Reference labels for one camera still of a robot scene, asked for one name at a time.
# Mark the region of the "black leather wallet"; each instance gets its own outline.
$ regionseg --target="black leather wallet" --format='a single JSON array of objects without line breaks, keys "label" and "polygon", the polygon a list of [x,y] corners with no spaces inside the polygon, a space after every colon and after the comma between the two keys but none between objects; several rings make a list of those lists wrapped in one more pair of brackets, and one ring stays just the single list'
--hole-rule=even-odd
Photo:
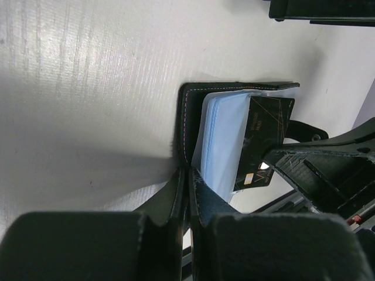
[{"label": "black leather wallet", "polygon": [[[179,91],[176,126],[178,155],[181,163],[187,168],[191,166],[199,133],[202,104],[206,95],[213,92],[237,90],[278,91],[295,87],[299,87],[299,84],[240,82],[184,84]],[[235,190],[269,185],[273,170],[271,168],[260,170],[261,158],[269,148],[282,144],[287,135],[287,127],[293,105],[294,99],[292,98],[252,97]],[[273,122],[272,126],[275,126],[275,130],[270,130],[268,125],[264,125],[260,131],[255,131],[255,127],[253,126],[254,122],[255,127],[258,124],[266,124],[267,122],[270,124]],[[259,135],[260,132],[262,134],[268,134],[267,138],[265,138],[264,135]],[[249,173],[254,173],[254,180],[251,184],[244,184],[245,177]]]}]

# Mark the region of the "white backdrop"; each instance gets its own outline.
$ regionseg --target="white backdrop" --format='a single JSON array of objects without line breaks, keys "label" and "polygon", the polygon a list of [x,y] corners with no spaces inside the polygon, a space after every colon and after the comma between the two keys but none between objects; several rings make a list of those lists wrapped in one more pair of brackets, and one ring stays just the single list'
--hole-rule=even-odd
[{"label": "white backdrop", "polygon": [[[135,190],[177,166],[187,81],[300,82],[293,118],[349,130],[375,77],[375,29],[277,23],[268,5],[1,1],[0,235],[32,210],[129,210],[149,198],[159,187]],[[233,204],[251,211],[288,189],[274,180]]]}]

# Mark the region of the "black credit card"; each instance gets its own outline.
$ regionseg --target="black credit card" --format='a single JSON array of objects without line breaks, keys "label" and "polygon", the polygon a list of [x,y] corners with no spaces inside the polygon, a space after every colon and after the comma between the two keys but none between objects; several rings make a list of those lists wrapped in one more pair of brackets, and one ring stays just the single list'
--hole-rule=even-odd
[{"label": "black credit card", "polygon": [[282,145],[294,106],[293,98],[252,96],[234,191],[270,184],[274,171],[264,153]]}]

